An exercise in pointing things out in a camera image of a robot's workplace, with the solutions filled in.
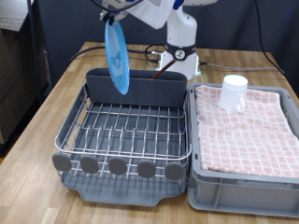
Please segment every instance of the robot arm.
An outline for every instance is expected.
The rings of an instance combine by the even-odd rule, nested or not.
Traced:
[[[123,8],[132,0],[103,0],[105,6]],[[172,60],[177,62],[169,67],[168,71],[184,74],[187,79],[200,76],[199,57],[196,54],[195,18],[183,12],[183,6],[205,6],[216,3],[218,0],[143,0],[134,7],[130,7],[116,16],[122,19],[127,13],[155,29],[160,29],[167,22],[167,41],[165,52],[161,56],[160,69]]]

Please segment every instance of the white mug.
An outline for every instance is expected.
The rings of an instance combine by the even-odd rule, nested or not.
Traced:
[[[226,76],[222,83],[219,106],[228,111],[243,112],[246,104],[248,81],[237,75]]]

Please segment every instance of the blue plate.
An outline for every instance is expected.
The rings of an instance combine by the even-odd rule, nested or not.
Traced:
[[[105,48],[109,67],[114,86],[123,95],[129,90],[130,69],[127,46],[121,24],[109,25],[109,20],[105,28]]]

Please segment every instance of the pink checkered towel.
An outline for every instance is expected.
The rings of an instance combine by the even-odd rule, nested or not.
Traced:
[[[299,141],[279,94],[247,91],[246,110],[218,106],[220,88],[196,88],[201,166],[206,171],[299,178]]]

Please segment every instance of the wooden table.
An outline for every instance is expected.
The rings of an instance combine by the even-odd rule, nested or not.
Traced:
[[[86,43],[83,49],[99,46]],[[145,46],[128,46],[145,49]],[[261,52],[198,49],[201,61],[227,66],[271,66]],[[154,69],[143,54],[130,53],[130,67]],[[188,193],[163,199],[156,207],[83,202],[76,191],[67,191],[57,176],[51,155],[57,152],[54,138],[64,122],[85,74],[94,67],[105,67],[102,49],[89,51],[74,60],[50,96],[36,113],[15,146],[0,166],[0,223],[298,223],[299,219],[263,217],[232,213],[196,211],[188,204]],[[297,105],[299,101],[280,72],[239,72],[202,66],[197,82],[221,83],[228,74],[239,74],[250,85],[287,89]]]

